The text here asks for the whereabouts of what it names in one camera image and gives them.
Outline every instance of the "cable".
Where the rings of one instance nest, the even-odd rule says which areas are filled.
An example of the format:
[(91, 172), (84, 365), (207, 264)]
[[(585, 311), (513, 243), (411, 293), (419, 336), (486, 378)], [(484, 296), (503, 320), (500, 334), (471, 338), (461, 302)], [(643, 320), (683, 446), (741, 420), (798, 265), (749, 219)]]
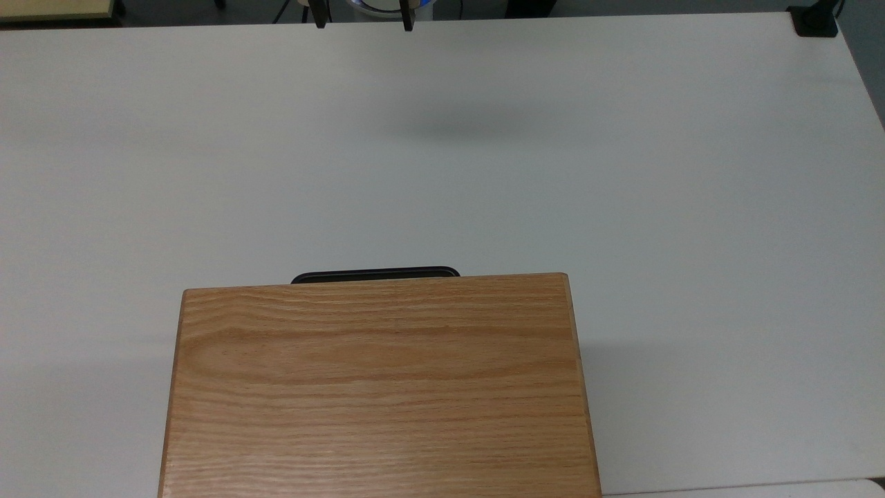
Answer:
[(289, 6), (289, 0), (286, 0), (285, 2), (282, 3), (282, 8), (280, 8), (280, 11), (277, 12), (277, 17), (273, 18), (273, 22), (271, 24), (276, 24), (276, 21), (280, 20), (280, 17), (282, 17), (282, 14), (286, 11), (286, 7), (288, 7), (288, 6)]

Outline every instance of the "white tabletop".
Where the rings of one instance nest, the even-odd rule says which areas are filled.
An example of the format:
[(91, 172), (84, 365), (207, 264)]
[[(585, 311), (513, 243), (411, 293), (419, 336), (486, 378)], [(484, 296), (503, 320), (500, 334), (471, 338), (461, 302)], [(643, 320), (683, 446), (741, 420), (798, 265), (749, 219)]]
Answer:
[(569, 274), (607, 494), (885, 474), (885, 133), (841, 36), (761, 13), (0, 47), (4, 497), (156, 492), (182, 290), (435, 264)]
[(618, 494), (618, 498), (885, 498), (885, 490), (866, 479), (805, 482), (770, 486), (725, 487), (665, 491), (662, 493)]

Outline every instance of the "oak wood surface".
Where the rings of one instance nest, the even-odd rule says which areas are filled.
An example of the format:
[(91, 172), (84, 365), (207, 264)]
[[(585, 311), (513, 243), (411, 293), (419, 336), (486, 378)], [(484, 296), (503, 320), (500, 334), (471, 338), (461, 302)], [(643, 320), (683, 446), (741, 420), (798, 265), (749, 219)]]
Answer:
[(185, 292), (159, 494), (599, 496), (567, 277)]

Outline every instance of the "black bracket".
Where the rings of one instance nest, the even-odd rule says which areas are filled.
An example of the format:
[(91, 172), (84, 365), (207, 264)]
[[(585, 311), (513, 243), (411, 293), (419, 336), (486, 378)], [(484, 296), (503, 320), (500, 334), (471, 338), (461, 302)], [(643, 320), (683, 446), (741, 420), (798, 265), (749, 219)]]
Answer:
[(317, 23), (319, 28), (326, 27), (326, 22), (329, 20), (329, 11), (326, 10), (325, 0), (307, 0), (307, 3), (310, 5), (311, 12), (313, 13), (313, 22)]
[(461, 276), (451, 267), (412, 267), (347, 269), (344, 271), (312, 271), (296, 276), (292, 284), (316, 284), (319, 282), (353, 282), (357, 280), (389, 280), (394, 278), (432, 278)]
[(796, 34), (810, 38), (835, 38), (839, 27), (835, 24), (833, 9), (838, 3), (839, 0), (819, 0), (811, 7), (787, 7)]
[(409, 8), (409, 0), (399, 0), (399, 11), (403, 14), (403, 27), (412, 31), (415, 27), (415, 11)]

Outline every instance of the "wooden box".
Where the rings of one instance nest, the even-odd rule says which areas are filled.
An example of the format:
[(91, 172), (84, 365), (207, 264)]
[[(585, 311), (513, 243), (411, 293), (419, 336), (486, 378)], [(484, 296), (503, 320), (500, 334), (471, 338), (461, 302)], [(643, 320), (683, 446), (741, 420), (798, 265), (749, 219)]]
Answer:
[(567, 277), (186, 291), (159, 495), (600, 496)]

